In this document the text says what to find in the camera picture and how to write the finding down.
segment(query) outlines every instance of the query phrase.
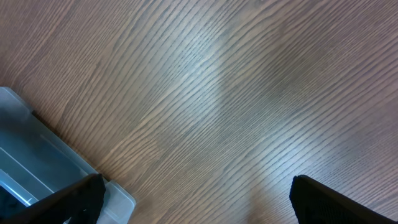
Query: clear plastic container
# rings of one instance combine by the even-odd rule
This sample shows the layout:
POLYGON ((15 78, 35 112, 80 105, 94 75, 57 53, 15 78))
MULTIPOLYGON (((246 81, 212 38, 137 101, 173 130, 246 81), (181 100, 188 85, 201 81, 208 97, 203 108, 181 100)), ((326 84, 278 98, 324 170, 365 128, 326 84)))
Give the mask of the clear plastic container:
MULTIPOLYGON (((0 186, 25 206, 85 177, 97 174, 46 128, 11 89, 0 87, 0 186)), ((135 200, 117 183, 106 193, 98 223, 127 223, 135 200)))

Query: black object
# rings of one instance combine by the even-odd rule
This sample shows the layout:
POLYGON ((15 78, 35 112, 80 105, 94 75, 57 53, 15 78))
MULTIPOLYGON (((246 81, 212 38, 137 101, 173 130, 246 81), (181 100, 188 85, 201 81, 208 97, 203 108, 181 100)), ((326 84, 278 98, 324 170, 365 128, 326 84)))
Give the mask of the black object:
POLYGON ((396 223, 306 175, 293 178, 290 201, 300 224, 396 223))
POLYGON ((25 205, 20 203, 6 189, 0 187, 0 222, 25 209, 25 205))
POLYGON ((104 204, 105 185, 101 174, 83 180, 46 197, 0 224, 96 223, 104 204))

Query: wooden table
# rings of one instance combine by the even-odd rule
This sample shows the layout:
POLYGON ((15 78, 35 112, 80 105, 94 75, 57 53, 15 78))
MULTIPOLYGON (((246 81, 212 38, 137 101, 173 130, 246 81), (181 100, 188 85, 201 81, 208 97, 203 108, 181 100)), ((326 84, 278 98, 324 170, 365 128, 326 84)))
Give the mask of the wooden table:
POLYGON ((0 85, 133 223, 296 223, 307 174, 398 220, 398 2, 0 1, 0 85))

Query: wood grain surface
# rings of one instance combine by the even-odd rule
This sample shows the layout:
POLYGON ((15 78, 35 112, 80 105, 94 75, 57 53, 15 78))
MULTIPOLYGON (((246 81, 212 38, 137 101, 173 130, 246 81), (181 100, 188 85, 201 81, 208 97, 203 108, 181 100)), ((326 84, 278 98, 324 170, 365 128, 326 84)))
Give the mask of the wood grain surface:
POLYGON ((0 85, 131 223, 297 223, 297 174, 398 220, 397 72, 397 1, 0 0, 0 85))

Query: transparent plastic bin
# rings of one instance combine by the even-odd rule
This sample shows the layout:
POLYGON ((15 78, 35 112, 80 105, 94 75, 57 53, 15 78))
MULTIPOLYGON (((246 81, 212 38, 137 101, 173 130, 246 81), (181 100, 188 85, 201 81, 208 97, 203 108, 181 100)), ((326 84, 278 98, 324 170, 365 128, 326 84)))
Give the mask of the transparent plastic bin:
MULTIPOLYGON (((0 87, 0 186, 25 206, 97 174, 86 161, 46 128, 11 89, 0 87)), ((135 200, 106 181, 98 223, 127 223, 135 200)))

